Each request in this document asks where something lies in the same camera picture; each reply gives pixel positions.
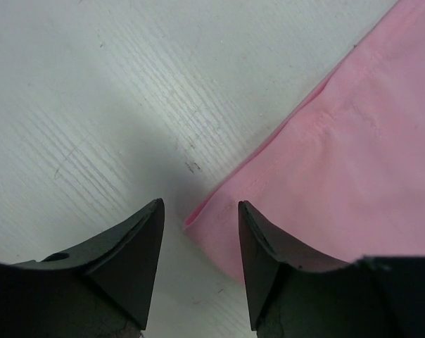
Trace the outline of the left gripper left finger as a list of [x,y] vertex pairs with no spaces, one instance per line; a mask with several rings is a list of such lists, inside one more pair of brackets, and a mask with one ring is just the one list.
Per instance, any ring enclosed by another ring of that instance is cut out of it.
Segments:
[[0,337],[138,337],[163,239],[156,199],[125,221],[42,261],[0,263]]

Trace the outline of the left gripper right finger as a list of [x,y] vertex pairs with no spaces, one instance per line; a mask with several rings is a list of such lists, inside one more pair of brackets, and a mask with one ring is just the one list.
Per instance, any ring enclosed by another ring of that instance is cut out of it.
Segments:
[[425,257],[346,263],[239,210],[250,326],[259,337],[425,337]]

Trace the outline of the pink t shirt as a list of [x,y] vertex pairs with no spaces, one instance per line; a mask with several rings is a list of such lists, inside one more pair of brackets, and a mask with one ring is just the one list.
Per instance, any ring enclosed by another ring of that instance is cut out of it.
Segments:
[[399,1],[187,219],[243,280],[238,204],[333,259],[425,256],[425,1]]

